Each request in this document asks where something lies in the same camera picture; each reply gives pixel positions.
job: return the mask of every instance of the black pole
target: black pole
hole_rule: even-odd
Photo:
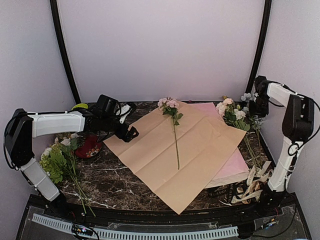
[[[69,58],[68,58],[68,54],[67,54],[64,36],[62,33],[57,0],[50,0],[50,5],[51,5],[51,13],[52,13],[52,18],[53,18],[56,39],[58,41],[58,45],[59,45],[60,54],[61,54],[61,58],[63,61],[66,77],[68,78],[68,82],[69,82],[75,103],[80,104],[81,103],[80,96],[79,96],[79,93],[77,90],[74,76],[71,71],[71,66],[70,66],[70,62],[69,62]]]
[[[253,86],[254,86],[254,81],[257,76],[261,56],[262,56],[262,51],[264,49],[264,44],[266,40],[266,35],[267,35],[267,29],[268,29],[268,23],[269,23],[269,17],[270,17],[270,12],[271,12],[271,3],[272,0],[265,0],[264,2],[264,10],[263,10],[263,17],[262,17],[262,23],[261,23],[261,29],[260,29],[260,35],[259,35],[259,40],[258,40],[258,45],[256,47],[255,51],[255,56],[253,60],[253,65],[249,77],[248,84],[246,86],[246,93],[250,93]]]

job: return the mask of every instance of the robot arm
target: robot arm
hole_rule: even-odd
[[[35,113],[17,109],[4,131],[3,150],[6,160],[8,153],[10,168],[21,170],[32,186],[48,201],[64,201],[63,194],[36,161],[32,151],[32,138],[64,132],[104,131],[113,132],[123,141],[130,142],[139,133],[134,127],[129,130],[124,121],[134,110],[134,104],[126,104],[120,108],[117,100],[104,95],[89,109],[76,108],[71,112]]]
[[[282,193],[295,169],[299,154],[312,135],[314,129],[314,102],[302,96],[286,85],[268,81],[264,76],[255,79],[254,101],[249,103],[251,114],[265,117],[269,113],[269,98],[281,103],[285,108],[282,122],[283,145],[274,173],[270,178],[266,192]]]

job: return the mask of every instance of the white wall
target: white wall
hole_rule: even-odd
[[[0,1],[0,33],[0,136],[17,108],[37,112],[70,109],[74,101],[49,1]],[[39,155],[51,141],[52,137],[34,140],[34,152]],[[30,192],[21,173],[7,166],[1,147],[1,239],[15,239]]]
[[[264,0],[60,0],[82,101],[239,100]]]
[[[320,103],[320,1],[272,2],[270,22],[259,75],[287,84]],[[262,128],[266,143],[277,159],[282,148],[283,109],[270,107]],[[315,109],[315,125],[320,115]],[[296,192],[313,239],[320,228],[320,135],[302,150],[289,189]]]

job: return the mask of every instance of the marble tabletop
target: marble tabletop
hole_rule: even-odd
[[[134,123],[151,112],[157,107],[157,103],[138,102],[136,106],[137,109],[134,114],[126,119],[128,124]],[[247,136],[253,151],[258,153],[259,143],[256,133],[248,132]],[[238,148],[249,168],[252,167],[253,163],[244,141],[239,144]],[[261,159],[262,162],[268,160],[263,149],[261,150]],[[77,163],[77,170],[82,179],[82,188],[90,198],[91,206],[118,210],[171,210],[105,145],[96,156],[89,159],[80,159]],[[81,204],[72,181],[65,179],[58,187],[65,194],[68,202]],[[234,188],[234,184],[231,184],[204,189],[186,210],[225,207],[226,205],[223,203],[230,200],[229,192]]]

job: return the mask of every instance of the table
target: table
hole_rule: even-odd
[[[136,111],[126,122],[134,123],[144,115],[157,108],[156,102],[137,102]],[[255,153],[259,152],[258,137],[255,132],[248,132],[250,145]],[[250,154],[242,141],[238,146],[249,168],[252,167]],[[261,160],[268,161],[266,153],[261,149]],[[138,177],[136,177],[105,145],[101,151],[89,159],[81,159],[77,163],[82,187],[91,199],[94,207],[139,210],[168,211],[171,210],[158,198]],[[58,185],[70,203],[81,204],[72,181],[65,179]],[[204,189],[186,208],[186,210],[202,210],[225,207],[228,192],[233,186],[224,185],[217,189]]]

